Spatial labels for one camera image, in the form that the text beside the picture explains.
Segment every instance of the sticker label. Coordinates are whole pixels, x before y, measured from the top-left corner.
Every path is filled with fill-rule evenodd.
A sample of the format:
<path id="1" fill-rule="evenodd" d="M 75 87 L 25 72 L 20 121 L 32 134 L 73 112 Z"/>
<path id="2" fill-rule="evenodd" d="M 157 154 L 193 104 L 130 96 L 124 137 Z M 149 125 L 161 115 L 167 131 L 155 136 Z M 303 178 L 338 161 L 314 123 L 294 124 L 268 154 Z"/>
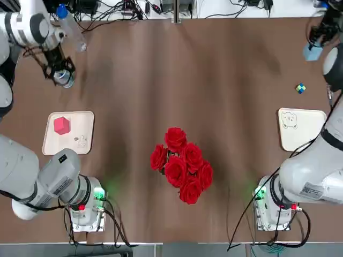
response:
<path id="1" fill-rule="evenodd" d="M 41 197 L 41 199 L 36 204 L 34 204 L 34 206 L 45 208 L 49 205 L 51 199 L 52 199 L 51 196 L 45 194 Z M 31 211 L 33 211 L 34 213 L 38 212 L 38 210 L 35 210 L 35 209 L 31 209 Z"/>
<path id="2" fill-rule="evenodd" d="M 322 197 L 324 193 L 324 188 L 322 186 L 313 185 L 306 182 L 304 188 L 300 192 L 301 195 L 318 200 Z"/>
<path id="3" fill-rule="evenodd" d="M 59 183 L 50 191 L 51 194 L 59 196 L 72 182 L 73 180 L 64 176 Z"/>
<path id="4" fill-rule="evenodd" d="M 85 218 L 86 214 L 84 211 L 73 211 L 72 216 L 73 218 Z"/>

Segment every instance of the red cube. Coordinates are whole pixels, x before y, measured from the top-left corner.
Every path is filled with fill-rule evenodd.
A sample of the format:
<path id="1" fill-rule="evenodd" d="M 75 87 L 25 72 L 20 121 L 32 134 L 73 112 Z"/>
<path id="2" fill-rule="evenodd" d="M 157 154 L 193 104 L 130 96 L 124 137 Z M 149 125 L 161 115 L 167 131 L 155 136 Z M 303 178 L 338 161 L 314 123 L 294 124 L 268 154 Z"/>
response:
<path id="1" fill-rule="evenodd" d="M 54 120 L 54 130 L 59 135 L 64 135 L 70 132 L 70 122 L 64 117 Z"/>

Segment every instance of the red rose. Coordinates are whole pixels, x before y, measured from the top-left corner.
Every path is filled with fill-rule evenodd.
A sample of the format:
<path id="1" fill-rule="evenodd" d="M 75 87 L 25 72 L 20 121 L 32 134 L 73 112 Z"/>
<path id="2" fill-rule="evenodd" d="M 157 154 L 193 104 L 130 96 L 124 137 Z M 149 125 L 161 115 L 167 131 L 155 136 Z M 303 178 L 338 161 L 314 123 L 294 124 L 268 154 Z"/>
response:
<path id="1" fill-rule="evenodd" d="M 181 187 L 180 199 L 189 205 L 193 205 L 198 201 L 202 191 L 200 180 L 195 176 L 188 175 L 186 183 Z"/>
<path id="2" fill-rule="evenodd" d="M 191 174 L 196 173 L 203 165 L 201 149 L 193 143 L 188 143 L 182 152 L 182 157 L 188 165 Z"/>
<path id="3" fill-rule="evenodd" d="M 161 171 L 167 162 L 167 150 L 163 145 L 156 145 L 155 151 L 150 156 L 150 165 L 153 170 Z"/>
<path id="4" fill-rule="evenodd" d="M 187 144 L 186 133 L 179 127 L 170 127 L 165 135 L 168 149 L 173 153 L 181 153 Z"/>
<path id="5" fill-rule="evenodd" d="M 213 169 L 208 161 L 204 161 L 203 166 L 198 171 L 198 178 L 203 190 L 206 190 L 212 184 Z"/>
<path id="6" fill-rule="evenodd" d="M 182 186 L 187 176 L 186 169 L 186 163 L 181 158 L 171 156 L 165 169 L 168 182 L 175 187 Z"/>

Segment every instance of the bottle cap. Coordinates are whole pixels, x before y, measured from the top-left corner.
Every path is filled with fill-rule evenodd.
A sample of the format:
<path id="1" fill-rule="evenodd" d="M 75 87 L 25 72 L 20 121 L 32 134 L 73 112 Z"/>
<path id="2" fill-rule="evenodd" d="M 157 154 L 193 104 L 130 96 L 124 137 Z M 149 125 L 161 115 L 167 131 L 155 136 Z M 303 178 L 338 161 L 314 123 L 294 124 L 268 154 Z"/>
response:
<path id="1" fill-rule="evenodd" d="M 59 7 L 57 7 L 56 14 L 60 19 L 64 19 L 68 15 L 68 10 L 64 4 L 60 4 Z"/>

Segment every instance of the brown table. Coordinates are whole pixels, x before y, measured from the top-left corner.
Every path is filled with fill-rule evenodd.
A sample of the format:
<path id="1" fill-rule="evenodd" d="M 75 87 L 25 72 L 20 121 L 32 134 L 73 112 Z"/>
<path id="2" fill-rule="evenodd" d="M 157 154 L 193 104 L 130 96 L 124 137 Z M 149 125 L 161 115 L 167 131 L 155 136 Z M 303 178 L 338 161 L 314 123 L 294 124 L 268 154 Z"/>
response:
<path id="1" fill-rule="evenodd" d="M 98 178 L 118 202 L 131 242 L 226 242 L 259 179 L 289 155 L 280 147 L 277 110 L 329 110 L 321 62 L 307 63 L 302 56 L 306 22 L 159 20 L 102 26 L 87 34 L 86 53 L 65 45 L 77 68 L 70 89 L 45 81 L 33 59 L 19 61 L 14 108 L 0 123 L 0 133 L 35 151 L 43 166 L 49 160 L 42 154 L 49 114 L 92 110 L 93 146 L 80 156 L 82 174 Z M 307 86 L 302 95 L 295 90 L 299 82 Z M 183 128 L 214 167 L 213 185 L 194 206 L 181 202 L 165 177 L 150 169 L 150 154 L 171 126 Z M 0 204 L 0 243 L 68 241 L 61 210 L 22 221 L 9 199 L 1 197 Z M 343 241 L 343 207 L 303 207 L 312 219 L 310 241 Z M 253 229 L 251 210 L 235 242 L 253 240 L 247 221 Z M 113 242 L 110 219 L 104 233 L 89 237 Z M 270 238 L 256 234 L 257 241 Z M 298 224 L 279 239 L 299 241 Z"/>

